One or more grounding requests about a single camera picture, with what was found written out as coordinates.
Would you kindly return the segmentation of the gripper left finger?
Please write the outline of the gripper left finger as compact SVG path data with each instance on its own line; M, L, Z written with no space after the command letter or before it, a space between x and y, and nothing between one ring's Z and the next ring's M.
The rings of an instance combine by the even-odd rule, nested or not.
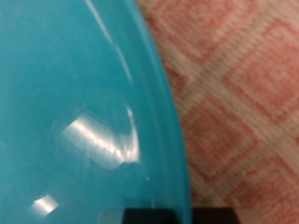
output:
M172 209L124 208L106 210L99 224L180 224Z

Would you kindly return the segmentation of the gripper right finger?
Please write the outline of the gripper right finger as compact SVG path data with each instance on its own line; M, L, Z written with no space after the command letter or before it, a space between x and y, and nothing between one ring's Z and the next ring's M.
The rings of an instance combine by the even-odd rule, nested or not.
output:
M194 207L192 224L241 224L235 211L228 207Z

